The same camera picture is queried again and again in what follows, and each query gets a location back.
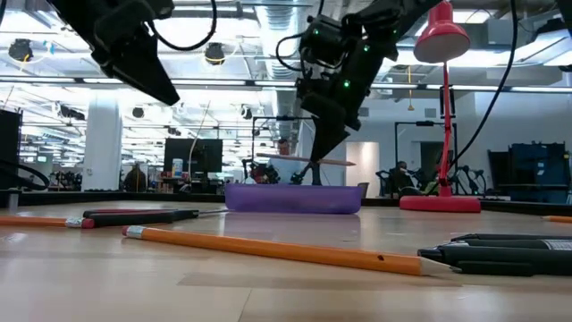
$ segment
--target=lamp base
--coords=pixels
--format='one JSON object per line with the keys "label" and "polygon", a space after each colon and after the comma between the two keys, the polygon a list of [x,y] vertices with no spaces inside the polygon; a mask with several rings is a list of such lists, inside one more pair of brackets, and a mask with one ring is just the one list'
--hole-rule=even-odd
{"label": "lamp base", "polygon": [[400,199],[403,210],[480,213],[481,201],[472,197],[405,196]]}

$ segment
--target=robotic arm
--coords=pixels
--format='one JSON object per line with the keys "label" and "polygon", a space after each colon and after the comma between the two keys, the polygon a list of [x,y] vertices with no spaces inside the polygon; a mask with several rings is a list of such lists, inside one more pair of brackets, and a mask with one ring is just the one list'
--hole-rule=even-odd
{"label": "robotic arm", "polygon": [[383,58],[396,60],[396,44],[413,24],[441,0],[377,0],[358,13],[335,21],[323,15],[310,17],[299,53],[305,63],[337,70],[311,79],[298,79],[301,107],[314,115],[315,140],[311,161],[324,158],[349,133],[358,131],[358,109],[369,95]]}
{"label": "robotic arm", "polygon": [[157,58],[157,36],[144,22],[171,17],[172,0],[47,0],[116,78],[168,105],[179,95]]}

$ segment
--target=purple bowl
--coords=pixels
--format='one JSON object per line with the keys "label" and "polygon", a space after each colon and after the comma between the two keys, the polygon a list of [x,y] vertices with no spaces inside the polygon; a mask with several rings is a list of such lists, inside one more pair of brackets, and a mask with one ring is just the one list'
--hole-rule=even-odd
{"label": "purple bowl", "polygon": [[226,207],[240,212],[355,214],[361,208],[360,187],[288,184],[229,184]]}

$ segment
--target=desk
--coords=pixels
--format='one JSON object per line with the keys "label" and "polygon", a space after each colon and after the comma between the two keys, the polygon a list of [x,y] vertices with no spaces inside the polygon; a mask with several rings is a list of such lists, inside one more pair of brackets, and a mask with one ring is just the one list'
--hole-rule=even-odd
{"label": "desk", "polygon": [[[113,201],[21,208],[77,216],[91,208],[222,208]],[[232,214],[167,229],[415,254],[463,233],[571,234],[538,216],[362,208],[355,216]],[[572,319],[572,279],[413,277],[124,240],[93,231],[0,227],[0,310],[23,322],[551,321]]]}

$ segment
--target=black pen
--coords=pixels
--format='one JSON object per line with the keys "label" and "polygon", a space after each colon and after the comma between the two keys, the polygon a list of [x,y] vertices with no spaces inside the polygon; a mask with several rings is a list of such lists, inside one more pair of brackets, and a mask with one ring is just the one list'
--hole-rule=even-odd
{"label": "black pen", "polygon": [[458,241],[419,250],[419,256],[458,267],[463,274],[572,275],[572,251],[470,246]]}
{"label": "black pen", "polygon": [[482,241],[502,241],[502,240],[572,240],[572,236],[551,236],[533,234],[502,234],[502,233],[469,233],[459,237],[451,238],[452,242],[482,240]]}

